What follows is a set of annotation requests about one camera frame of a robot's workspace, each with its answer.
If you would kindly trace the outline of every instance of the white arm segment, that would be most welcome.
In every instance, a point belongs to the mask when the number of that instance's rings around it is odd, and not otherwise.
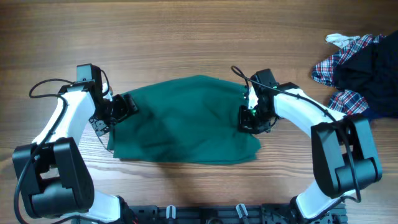
[[[321,105],[315,100],[308,97],[303,90],[290,89],[286,90],[289,93],[299,94],[300,96],[306,97],[318,105],[320,105],[323,109],[328,110],[329,113],[338,121],[345,116],[344,113],[340,113],[338,111],[331,110],[326,106]],[[281,118],[285,118],[291,122],[293,122],[297,127],[299,127],[305,134],[311,137],[311,126],[317,125],[322,122],[331,123],[332,120],[325,116],[325,114],[318,109],[316,106],[311,103],[297,99],[293,96],[288,96],[286,94],[278,94],[274,97],[274,107],[275,113]]]
[[[105,223],[115,222],[120,218],[120,201],[117,197],[104,194],[100,191],[94,191],[93,206],[86,213],[67,213],[61,218],[79,215],[81,217],[92,218],[100,220]]]
[[[319,104],[315,100],[308,97],[301,89],[287,90],[289,93],[299,94],[320,105],[338,121],[343,119],[344,113],[333,111]],[[297,127],[311,137],[311,126],[322,122],[331,123],[332,120],[325,116],[324,112],[309,102],[300,100],[293,96],[278,94],[274,97],[275,112],[278,116],[293,122]],[[343,195],[351,195],[354,190],[344,193]],[[296,203],[304,218],[311,219],[321,214],[323,211],[333,205],[339,198],[330,198],[326,196],[320,189],[316,181],[309,188],[297,196]]]
[[[85,91],[65,93],[62,97],[64,97],[68,102],[67,111],[60,124],[55,129],[55,134],[51,136],[48,142],[55,142],[59,138],[73,137],[78,146],[86,123],[95,112],[94,102],[90,93]],[[47,123],[44,130],[32,141],[32,143],[36,142],[38,144],[43,141],[55,120],[57,120],[60,115],[62,108],[63,101],[58,99],[57,108],[51,116],[50,121]]]
[[[350,190],[345,192],[342,196],[351,195],[353,193],[355,193],[355,190]],[[303,193],[297,196],[296,203],[302,216],[311,219],[321,214],[339,199],[339,197],[332,199],[326,196],[321,189],[319,189],[317,182],[314,181]]]

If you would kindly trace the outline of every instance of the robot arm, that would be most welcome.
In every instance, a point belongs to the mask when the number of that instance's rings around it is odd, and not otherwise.
[[[271,118],[279,117],[293,122],[312,139],[315,181],[305,192],[292,199],[290,207],[294,222],[316,220],[355,192],[347,153],[341,154],[342,140],[336,125],[343,127],[353,147],[354,169],[360,190],[381,179],[382,169],[367,119],[330,110],[309,98],[293,83],[278,84],[269,69],[257,72],[251,80],[312,101],[310,103],[253,83],[248,106],[239,109],[239,128],[242,131],[254,134],[269,132]],[[329,112],[337,124],[314,103]]]
[[[131,97],[111,97],[110,91],[103,91],[107,88],[106,83],[102,84],[100,68],[91,64],[78,66],[77,82],[61,87],[58,94],[67,102],[66,111],[21,185],[22,199],[30,217],[66,218],[79,215],[103,223],[128,223],[123,220],[124,216],[129,216],[123,199],[94,190],[91,176],[78,151],[88,120],[97,133],[105,133],[116,123],[137,113]],[[45,139],[63,107],[63,100],[58,99],[58,105],[44,130],[32,144],[19,146],[14,151],[12,160],[18,179],[32,149]],[[58,169],[59,177],[41,178],[40,174],[49,171],[50,167]]]

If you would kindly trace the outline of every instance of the cloth fold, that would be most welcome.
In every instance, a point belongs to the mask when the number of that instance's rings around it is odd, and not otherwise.
[[[139,108],[110,132],[114,157],[152,162],[238,164],[260,142],[238,131],[244,86],[197,75],[129,91]]]

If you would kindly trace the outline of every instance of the red plaid fabric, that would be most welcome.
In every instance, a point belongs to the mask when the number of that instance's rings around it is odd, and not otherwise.
[[[334,86],[333,71],[337,65],[343,64],[367,45],[371,43],[378,44],[383,38],[385,38],[384,35],[373,37],[373,35],[368,34],[364,35],[359,40],[352,41],[326,60],[316,64],[312,70],[312,79],[327,86]],[[368,109],[369,105],[359,93],[351,90],[344,90],[336,92],[331,96],[328,107],[345,114],[356,114],[362,113],[364,110]]]

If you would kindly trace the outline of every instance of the wood grain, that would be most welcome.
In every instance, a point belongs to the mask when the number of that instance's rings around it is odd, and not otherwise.
[[[372,0],[1,4],[0,223],[16,223],[12,152],[39,134],[55,108],[55,100],[29,99],[35,83],[74,80],[83,63],[104,69],[116,93],[194,74],[243,83],[229,70],[238,65],[247,75],[271,68],[279,82],[327,103],[336,90],[310,79],[312,67],[337,51],[325,36],[390,34],[397,8],[397,1]],[[58,89],[53,83],[37,93]],[[372,127],[383,179],[363,191],[361,204],[348,202],[349,221],[395,223],[398,122],[380,119]],[[96,188],[130,205],[288,202],[313,180],[309,138],[286,120],[257,137],[258,159],[236,166],[120,161],[89,126],[80,151]]]

